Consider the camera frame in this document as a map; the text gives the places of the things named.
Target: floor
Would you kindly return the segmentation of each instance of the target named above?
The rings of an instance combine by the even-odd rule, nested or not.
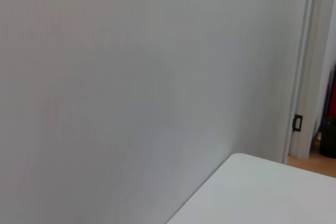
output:
[[[299,159],[288,156],[287,165],[309,170],[311,172],[336,177],[336,159],[328,158],[319,153],[319,141],[314,142],[314,148],[309,159]]]

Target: black door hinge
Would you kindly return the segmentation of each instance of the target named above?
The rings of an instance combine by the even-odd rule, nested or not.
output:
[[[299,125],[299,127],[296,127],[296,122],[297,122],[298,119],[300,119],[300,125]],[[302,119],[303,119],[302,115],[295,114],[293,122],[292,122],[293,131],[299,131],[299,132],[301,131]]]

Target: table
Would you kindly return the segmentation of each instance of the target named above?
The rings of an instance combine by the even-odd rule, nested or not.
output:
[[[232,155],[168,224],[336,223],[336,179]]]

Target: white wall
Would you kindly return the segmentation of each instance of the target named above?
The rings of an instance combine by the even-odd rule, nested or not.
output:
[[[297,113],[303,115],[301,132],[293,133],[290,154],[308,158],[318,130],[330,70],[334,65],[334,0],[314,0],[310,37]]]
[[[2,223],[164,223],[281,161],[305,0],[0,0]]]

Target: door frame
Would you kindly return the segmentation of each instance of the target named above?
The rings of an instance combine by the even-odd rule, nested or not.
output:
[[[298,51],[298,59],[297,59],[297,67],[296,67],[296,76],[293,83],[293,92],[290,103],[290,112],[288,118],[288,125],[286,130],[286,139],[285,139],[285,150],[282,157],[282,163],[285,164],[287,162],[287,155],[289,153],[289,147],[291,144],[292,138],[292,120],[296,113],[298,103],[299,103],[299,94],[302,85],[302,76],[303,76],[303,66],[304,60],[306,58],[307,45],[309,39],[309,29],[310,29],[310,21],[311,21],[311,13],[312,13],[312,3],[313,0],[306,0],[305,14],[303,17],[303,25],[301,32],[301,39]]]
[[[302,72],[303,80],[301,80],[295,106],[295,111],[303,115],[302,130],[289,133],[287,145],[290,145],[290,149],[289,152],[286,150],[285,155],[289,153],[294,157],[309,158],[311,141],[318,130],[318,125],[315,124],[320,123],[315,122],[315,113],[333,6],[334,0],[314,0],[308,51]]]

